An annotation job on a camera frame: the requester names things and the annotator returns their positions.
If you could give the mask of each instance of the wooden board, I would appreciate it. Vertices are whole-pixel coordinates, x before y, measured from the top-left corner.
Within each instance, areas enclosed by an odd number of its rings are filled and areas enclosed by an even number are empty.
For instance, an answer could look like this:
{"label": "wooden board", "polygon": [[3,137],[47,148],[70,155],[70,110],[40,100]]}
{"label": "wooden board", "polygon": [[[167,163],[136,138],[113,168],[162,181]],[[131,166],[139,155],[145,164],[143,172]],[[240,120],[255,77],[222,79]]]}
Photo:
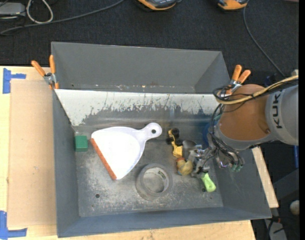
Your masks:
{"label": "wooden board", "polygon": [[[11,94],[2,94],[3,68],[0,66],[0,210],[8,213],[9,229],[28,227],[27,237],[22,239],[54,240],[57,236],[51,91],[34,68],[7,67],[13,74],[24,73],[27,78],[12,79]],[[278,202],[260,148],[254,151],[254,157],[269,206],[276,207]],[[107,238],[255,240],[249,220],[69,237]]]}

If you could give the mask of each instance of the blue tape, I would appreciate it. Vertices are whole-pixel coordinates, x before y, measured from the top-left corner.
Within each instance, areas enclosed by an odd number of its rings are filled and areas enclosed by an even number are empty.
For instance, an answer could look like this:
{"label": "blue tape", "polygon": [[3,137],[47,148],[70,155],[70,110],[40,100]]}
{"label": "blue tape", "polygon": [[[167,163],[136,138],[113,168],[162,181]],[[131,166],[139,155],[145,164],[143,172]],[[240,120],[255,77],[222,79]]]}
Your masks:
{"label": "blue tape", "polygon": [[3,69],[3,79],[2,79],[2,93],[9,94],[11,92],[11,79],[26,79],[25,74],[12,74],[7,68]]}
{"label": "blue tape", "polygon": [[8,230],[7,228],[7,212],[0,210],[0,239],[25,237],[27,228],[19,230]]}

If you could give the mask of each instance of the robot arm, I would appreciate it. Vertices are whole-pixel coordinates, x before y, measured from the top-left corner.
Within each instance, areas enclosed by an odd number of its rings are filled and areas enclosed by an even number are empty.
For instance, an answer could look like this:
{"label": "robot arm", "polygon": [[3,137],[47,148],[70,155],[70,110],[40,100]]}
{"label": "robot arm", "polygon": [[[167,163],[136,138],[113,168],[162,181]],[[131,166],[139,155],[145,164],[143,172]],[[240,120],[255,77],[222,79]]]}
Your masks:
{"label": "robot arm", "polygon": [[243,166],[239,151],[272,141],[299,145],[298,75],[268,87],[233,79],[214,91],[219,105],[204,139],[218,165]]}

